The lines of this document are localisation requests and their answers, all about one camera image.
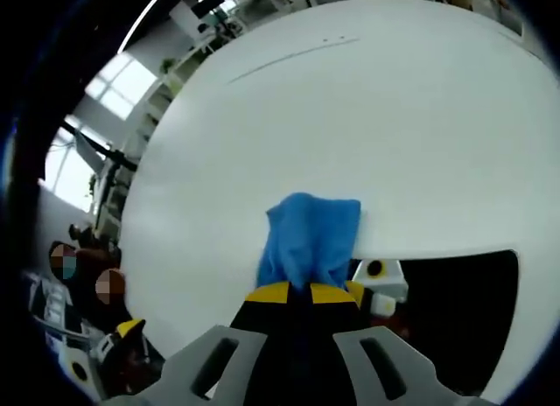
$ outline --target white robot part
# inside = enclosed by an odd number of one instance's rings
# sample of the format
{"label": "white robot part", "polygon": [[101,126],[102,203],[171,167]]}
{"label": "white robot part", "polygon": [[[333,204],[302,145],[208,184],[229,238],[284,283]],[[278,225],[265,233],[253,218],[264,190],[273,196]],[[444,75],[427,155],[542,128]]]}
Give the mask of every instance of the white robot part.
{"label": "white robot part", "polygon": [[392,297],[398,303],[405,303],[407,300],[409,285],[398,260],[364,259],[358,265],[352,280],[374,293]]}

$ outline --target desk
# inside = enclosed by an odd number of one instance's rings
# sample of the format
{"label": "desk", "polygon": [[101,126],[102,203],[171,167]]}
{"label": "desk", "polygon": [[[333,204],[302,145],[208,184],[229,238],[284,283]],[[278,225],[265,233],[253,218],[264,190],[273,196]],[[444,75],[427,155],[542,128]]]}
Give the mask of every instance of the desk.
{"label": "desk", "polygon": [[500,403],[560,305],[560,91],[508,34],[449,5],[353,0],[209,58],[157,126],[122,217],[128,307],[156,349],[231,321],[267,209],[297,191],[356,198],[358,258],[516,251],[512,328],[482,395]]}

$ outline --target white tabletop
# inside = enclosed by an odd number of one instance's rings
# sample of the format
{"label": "white tabletop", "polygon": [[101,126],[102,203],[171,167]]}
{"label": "white tabletop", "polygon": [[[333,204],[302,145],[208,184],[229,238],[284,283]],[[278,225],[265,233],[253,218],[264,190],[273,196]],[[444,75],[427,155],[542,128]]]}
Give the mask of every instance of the white tabletop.
{"label": "white tabletop", "polygon": [[358,258],[516,250],[518,303],[483,394],[501,401],[560,318],[560,92],[512,34],[448,5],[345,1],[211,56],[157,126],[123,215],[128,304],[155,347],[230,322],[268,208],[300,191],[356,198]]}

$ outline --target white wall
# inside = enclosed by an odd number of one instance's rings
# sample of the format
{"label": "white wall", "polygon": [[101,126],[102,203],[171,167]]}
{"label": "white wall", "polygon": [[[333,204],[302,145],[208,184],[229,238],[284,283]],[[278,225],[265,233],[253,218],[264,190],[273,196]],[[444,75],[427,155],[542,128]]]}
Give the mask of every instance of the white wall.
{"label": "white wall", "polygon": [[115,148],[122,146],[129,133],[126,122],[87,94],[76,106],[73,115],[113,143]]}
{"label": "white wall", "polygon": [[154,75],[161,77],[159,67],[163,59],[179,59],[193,46],[189,38],[172,20],[153,29],[146,37],[140,39],[127,53],[148,68]]}
{"label": "white wall", "polygon": [[66,203],[43,186],[40,187],[35,228],[40,270],[49,270],[48,250],[53,241],[71,243],[68,236],[70,224],[83,225],[87,220],[83,211]]}

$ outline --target blue cloth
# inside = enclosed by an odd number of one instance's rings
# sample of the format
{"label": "blue cloth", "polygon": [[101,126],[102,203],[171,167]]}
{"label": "blue cloth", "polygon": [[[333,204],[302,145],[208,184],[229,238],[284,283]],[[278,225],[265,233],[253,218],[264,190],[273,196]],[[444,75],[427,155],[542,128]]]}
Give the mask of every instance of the blue cloth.
{"label": "blue cloth", "polygon": [[269,238],[256,285],[290,281],[345,288],[358,224],[358,200],[327,200],[294,193],[271,208]]}

